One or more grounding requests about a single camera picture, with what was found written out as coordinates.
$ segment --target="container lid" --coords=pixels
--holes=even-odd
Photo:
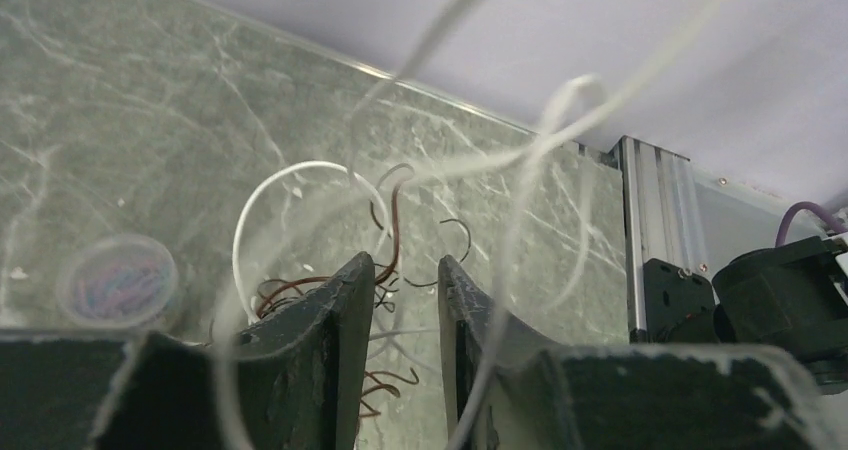
[[[96,328],[153,325],[177,289],[171,253],[142,235],[116,235],[74,255],[56,280],[59,308]]]

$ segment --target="purple cable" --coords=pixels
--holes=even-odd
[[[789,225],[792,223],[792,219],[795,218],[795,215],[801,210],[806,210],[819,217],[821,221],[823,221],[832,231],[836,233],[848,232],[845,225],[842,225],[839,220],[829,214],[827,210],[821,207],[821,205],[817,205],[813,202],[798,202],[789,207],[789,210],[787,210],[786,214],[783,215],[783,220],[780,221],[780,227],[777,229],[777,238],[774,241],[775,247],[780,247],[786,243],[786,235],[789,233]]]

